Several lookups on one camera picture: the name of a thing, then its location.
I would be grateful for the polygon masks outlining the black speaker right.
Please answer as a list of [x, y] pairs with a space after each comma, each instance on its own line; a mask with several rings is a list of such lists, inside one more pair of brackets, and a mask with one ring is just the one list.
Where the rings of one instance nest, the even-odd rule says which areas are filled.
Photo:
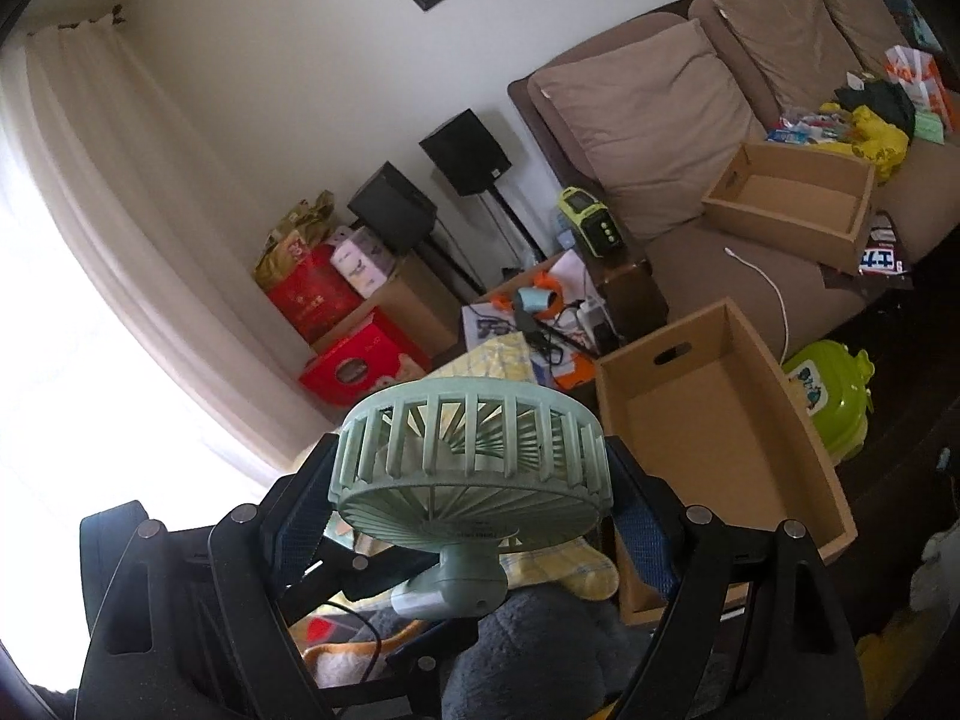
[[462, 110], [418, 144], [459, 197], [487, 192], [512, 168], [505, 150], [471, 109]]

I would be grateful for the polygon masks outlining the shallow cardboard tray on sofa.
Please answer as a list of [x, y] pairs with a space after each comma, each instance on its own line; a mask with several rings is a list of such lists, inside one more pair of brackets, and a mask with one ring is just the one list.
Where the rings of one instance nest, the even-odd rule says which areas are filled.
[[704, 195], [703, 208], [722, 231], [854, 275], [874, 185], [874, 166], [853, 156], [744, 143]]

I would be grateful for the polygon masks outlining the white curtain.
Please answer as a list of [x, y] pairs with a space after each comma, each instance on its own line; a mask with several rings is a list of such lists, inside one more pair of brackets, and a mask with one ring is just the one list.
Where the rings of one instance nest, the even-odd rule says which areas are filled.
[[122, 27], [10, 34], [2, 130], [110, 310], [251, 452], [244, 471], [298, 468], [332, 423], [296, 380], [308, 343], [251, 275], [267, 221]]

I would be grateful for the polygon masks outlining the brown sofa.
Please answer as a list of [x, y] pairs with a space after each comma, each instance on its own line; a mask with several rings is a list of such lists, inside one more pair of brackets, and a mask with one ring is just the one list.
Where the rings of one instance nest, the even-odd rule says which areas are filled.
[[599, 195], [681, 319], [729, 299], [777, 355], [866, 307], [853, 273], [875, 215], [911, 260], [958, 223], [958, 148], [914, 142], [892, 171], [771, 130], [880, 70], [884, 0], [693, 0], [597, 34], [511, 83], [563, 184]]

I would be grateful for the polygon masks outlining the gold paper bag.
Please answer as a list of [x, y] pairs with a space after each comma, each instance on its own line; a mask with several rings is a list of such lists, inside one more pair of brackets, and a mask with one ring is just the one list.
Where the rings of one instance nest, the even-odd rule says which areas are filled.
[[270, 291], [320, 244], [332, 236], [335, 197], [322, 190], [319, 197], [299, 202], [268, 232], [252, 278], [262, 291]]

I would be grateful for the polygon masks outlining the brown cardboard box by wall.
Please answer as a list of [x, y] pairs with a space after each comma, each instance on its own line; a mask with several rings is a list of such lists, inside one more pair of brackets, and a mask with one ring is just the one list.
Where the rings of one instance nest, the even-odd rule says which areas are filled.
[[363, 322], [375, 307], [430, 358], [459, 343], [460, 302], [420, 257], [410, 254], [398, 262], [384, 286], [314, 341], [311, 348], [322, 353]]

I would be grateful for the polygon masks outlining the black speaker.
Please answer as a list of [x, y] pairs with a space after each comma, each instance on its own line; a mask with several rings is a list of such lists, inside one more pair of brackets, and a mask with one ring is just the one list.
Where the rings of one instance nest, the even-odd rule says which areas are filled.
[[459, 197], [487, 192], [512, 168], [505, 150], [471, 109], [462, 110], [418, 144]]
[[392, 163], [384, 163], [353, 195], [348, 210], [396, 254], [407, 254], [434, 229], [438, 210]]

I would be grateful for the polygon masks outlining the pink small box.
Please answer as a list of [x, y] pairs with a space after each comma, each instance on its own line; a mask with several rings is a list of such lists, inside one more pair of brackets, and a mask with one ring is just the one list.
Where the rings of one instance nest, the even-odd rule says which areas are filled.
[[379, 291], [394, 271], [394, 254], [369, 227], [339, 227], [331, 246], [331, 265], [364, 299]]

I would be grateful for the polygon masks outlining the black speaker left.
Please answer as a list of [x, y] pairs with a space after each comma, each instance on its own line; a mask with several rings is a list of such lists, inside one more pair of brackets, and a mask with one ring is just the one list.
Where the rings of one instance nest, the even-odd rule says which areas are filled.
[[384, 163], [353, 195], [348, 210], [396, 254], [407, 254], [434, 229], [438, 210], [392, 163]]

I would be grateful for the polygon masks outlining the large open cardboard box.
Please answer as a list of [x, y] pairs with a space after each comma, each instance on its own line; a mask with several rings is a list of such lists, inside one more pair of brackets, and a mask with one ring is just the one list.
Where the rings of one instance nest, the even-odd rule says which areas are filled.
[[799, 390], [729, 299], [597, 362], [605, 432], [686, 505], [736, 527], [804, 523], [830, 564], [856, 539]]

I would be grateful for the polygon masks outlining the yellow plastic bag on sofa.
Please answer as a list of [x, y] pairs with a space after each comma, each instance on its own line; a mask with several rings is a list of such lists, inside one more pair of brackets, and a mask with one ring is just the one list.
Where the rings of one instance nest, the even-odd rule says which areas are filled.
[[850, 124], [844, 140], [817, 143], [815, 148], [871, 163], [875, 183], [886, 184], [907, 159], [910, 138], [867, 106], [857, 106], [851, 112]]

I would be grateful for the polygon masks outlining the red gift bag upper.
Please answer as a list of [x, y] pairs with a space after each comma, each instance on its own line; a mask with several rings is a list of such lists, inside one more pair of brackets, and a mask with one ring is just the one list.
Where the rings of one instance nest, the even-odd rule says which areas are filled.
[[364, 299], [332, 265], [334, 248], [319, 244], [290, 275], [267, 289], [267, 298], [309, 344], [316, 343]]

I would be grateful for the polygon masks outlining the brown sofa cushion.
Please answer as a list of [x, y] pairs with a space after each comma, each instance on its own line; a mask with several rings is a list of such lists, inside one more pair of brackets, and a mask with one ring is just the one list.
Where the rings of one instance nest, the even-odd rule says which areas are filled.
[[765, 128], [697, 20], [530, 77], [613, 213], [652, 241], [703, 213], [703, 197]]

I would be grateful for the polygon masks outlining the grey plush blanket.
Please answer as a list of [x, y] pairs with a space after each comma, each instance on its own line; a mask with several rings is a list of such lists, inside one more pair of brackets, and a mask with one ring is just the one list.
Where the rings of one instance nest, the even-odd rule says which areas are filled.
[[[389, 608], [371, 624], [382, 637], [373, 679], [386, 678], [387, 653], [428, 630]], [[627, 628], [610, 601], [581, 600], [556, 583], [516, 590], [480, 619], [477, 644], [441, 670], [441, 718], [605, 717], [651, 640], [651, 631]], [[375, 651], [363, 626], [345, 644], [308, 650], [306, 663], [321, 688], [338, 688], [359, 683]], [[713, 653], [688, 717], [716, 708], [729, 671], [731, 657]]]

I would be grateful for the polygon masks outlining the red gift box lower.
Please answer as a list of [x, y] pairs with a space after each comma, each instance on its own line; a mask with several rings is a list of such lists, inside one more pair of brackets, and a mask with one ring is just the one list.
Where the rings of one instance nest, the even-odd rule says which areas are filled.
[[299, 376], [308, 392], [332, 406], [353, 406], [394, 383], [425, 377], [431, 362], [381, 309], [319, 353]]

